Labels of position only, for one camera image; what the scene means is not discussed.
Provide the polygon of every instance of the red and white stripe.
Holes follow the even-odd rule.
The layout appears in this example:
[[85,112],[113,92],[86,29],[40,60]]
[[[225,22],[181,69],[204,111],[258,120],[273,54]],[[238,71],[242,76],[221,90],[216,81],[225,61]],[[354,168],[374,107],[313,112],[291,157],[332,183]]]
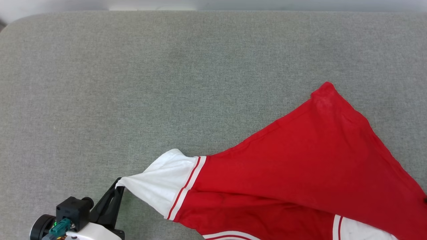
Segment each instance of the red and white stripe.
[[261,240],[250,234],[240,231],[223,231],[214,234],[203,235],[207,240]]
[[193,170],[191,171],[191,174],[187,180],[187,183],[184,185],[183,188],[179,191],[178,195],[176,196],[176,199],[169,211],[169,215],[167,216],[167,219],[174,220],[176,217],[176,214],[178,213],[179,209],[182,206],[182,203],[184,202],[185,196],[187,195],[187,192],[193,187],[194,182],[197,179],[197,176],[200,173],[200,170],[202,170],[203,165],[206,162],[206,156],[201,156],[197,159],[197,163]]

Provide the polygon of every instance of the white wall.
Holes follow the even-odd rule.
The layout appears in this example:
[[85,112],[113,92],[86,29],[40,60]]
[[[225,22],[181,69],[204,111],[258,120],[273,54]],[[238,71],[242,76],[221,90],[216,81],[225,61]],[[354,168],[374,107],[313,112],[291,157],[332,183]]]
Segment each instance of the white wall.
[[0,20],[73,10],[307,10],[427,12],[427,0],[0,0]]

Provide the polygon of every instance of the gray cushion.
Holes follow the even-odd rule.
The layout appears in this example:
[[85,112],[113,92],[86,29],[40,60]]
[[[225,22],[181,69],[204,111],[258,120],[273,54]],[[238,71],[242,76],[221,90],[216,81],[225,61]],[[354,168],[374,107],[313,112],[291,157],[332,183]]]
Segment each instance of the gray cushion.
[[[0,238],[178,148],[209,155],[337,90],[427,189],[427,17],[67,12],[0,34]],[[126,192],[127,240],[196,240]]]

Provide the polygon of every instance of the white sleeve cuff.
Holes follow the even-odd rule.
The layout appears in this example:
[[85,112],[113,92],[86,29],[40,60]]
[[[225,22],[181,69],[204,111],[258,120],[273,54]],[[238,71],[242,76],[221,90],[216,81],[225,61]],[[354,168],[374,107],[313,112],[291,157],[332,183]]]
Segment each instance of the white sleeve cuff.
[[185,195],[193,186],[201,167],[200,157],[187,157],[172,149],[157,158],[144,172],[122,177],[116,187],[124,186],[164,218],[173,220]]

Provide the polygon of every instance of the white stripe trim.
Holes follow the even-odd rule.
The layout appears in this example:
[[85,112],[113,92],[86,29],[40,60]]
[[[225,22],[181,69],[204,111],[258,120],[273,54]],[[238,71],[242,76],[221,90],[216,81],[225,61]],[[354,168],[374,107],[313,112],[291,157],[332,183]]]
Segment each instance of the white stripe trim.
[[184,188],[181,192],[181,194],[179,195],[178,201],[176,202],[175,207],[172,209],[172,212],[170,213],[170,218],[169,220],[174,220],[176,217],[176,214],[178,213],[179,209],[182,206],[182,203],[184,202],[185,196],[187,195],[187,192],[193,187],[194,182],[197,179],[197,176],[200,173],[200,170],[202,170],[203,165],[206,162],[206,156],[200,156],[200,160],[199,160],[199,164],[197,165],[197,167],[194,169],[193,174],[191,175],[190,181],[187,184],[187,187]]
[[340,219],[341,219],[340,215],[335,215],[333,219],[332,240],[339,240],[339,220]]
[[191,176],[191,179],[190,179],[190,181],[188,182],[188,185],[187,185],[187,189],[191,189],[192,187],[193,187],[193,185],[194,185],[194,182],[196,181],[196,178],[197,178],[197,176],[199,175],[199,173],[200,173],[200,170],[202,170],[202,167],[203,167],[203,165],[205,164],[205,162],[206,162],[206,156],[200,156],[200,162],[199,162],[199,165],[197,166],[197,168],[194,170],[194,172],[193,172],[193,175]]
[[[219,232],[219,233],[203,235],[203,237],[205,239],[208,239],[208,238],[222,237],[222,236],[227,236],[227,235],[234,235],[234,236],[238,236],[238,237],[246,237],[246,238],[248,238],[250,240],[261,240],[261,239],[259,239],[257,237],[254,237],[254,236],[252,236],[250,234],[247,234],[247,233],[244,233],[244,232],[240,232],[240,231],[223,231],[223,232]],[[237,237],[234,237],[234,238],[232,238],[232,237],[225,237],[225,238],[218,238],[218,239],[233,239],[233,240],[234,239],[239,239],[240,240],[241,238],[237,238]]]
[[221,238],[215,238],[214,240],[246,240],[246,238],[241,237],[221,237]]

